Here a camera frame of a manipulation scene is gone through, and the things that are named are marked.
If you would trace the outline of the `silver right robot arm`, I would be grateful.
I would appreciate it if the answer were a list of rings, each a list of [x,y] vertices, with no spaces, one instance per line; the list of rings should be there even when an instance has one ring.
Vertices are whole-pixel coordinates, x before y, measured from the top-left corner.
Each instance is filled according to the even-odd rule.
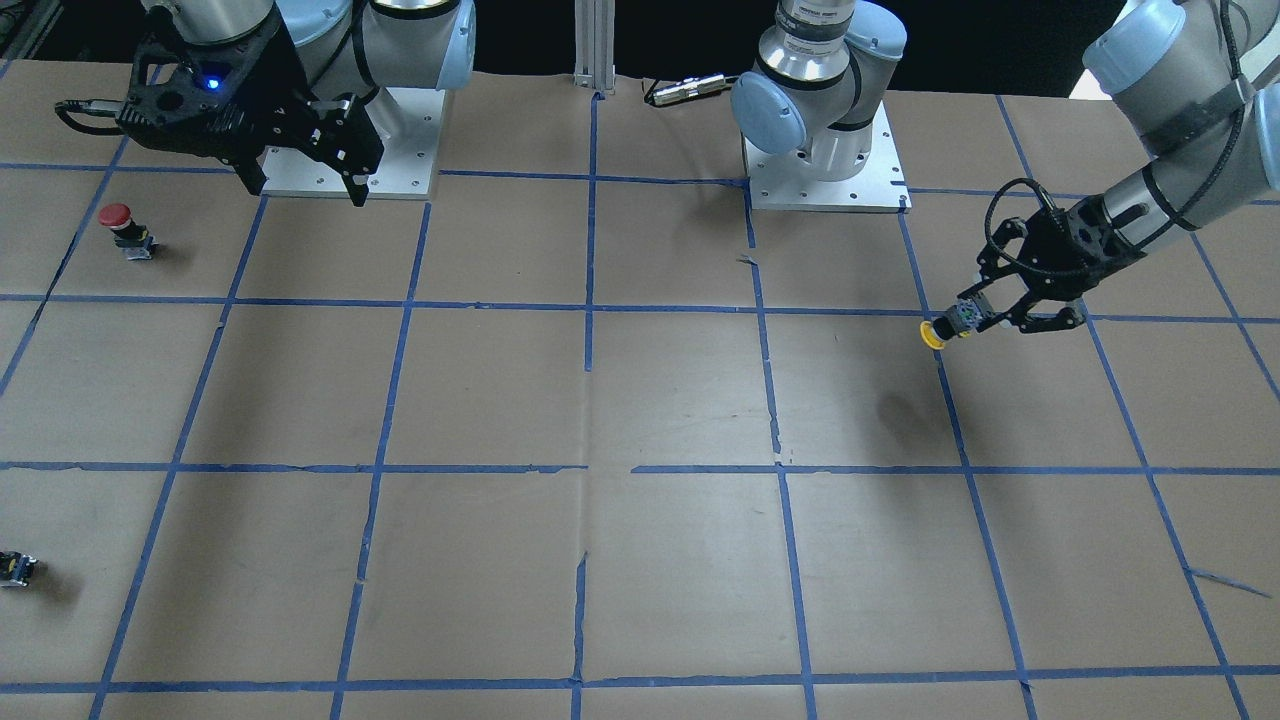
[[[252,195],[428,200],[471,1],[147,1],[110,106],[142,147],[211,158]]]

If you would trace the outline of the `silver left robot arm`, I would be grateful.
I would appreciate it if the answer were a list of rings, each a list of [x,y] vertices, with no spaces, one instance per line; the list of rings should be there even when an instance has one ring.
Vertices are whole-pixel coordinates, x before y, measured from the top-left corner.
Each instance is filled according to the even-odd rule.
[[[1029,218],[983,224],[977,282],[922,324],[940,350],[993,325],[1066,331],[1082,296],[1169,242],[1277,188],[1277,85],[1242,55],[1277,32],[1275,1],[1142,1],[1083,54],[1149,163],[1102,193],[1060,208],[1033,179]],[[791,177],[832,184],[858,176],[873,122],[908,45],[887,8],[782,1],[756,60],[730,94],[745,149],[782,159]]]

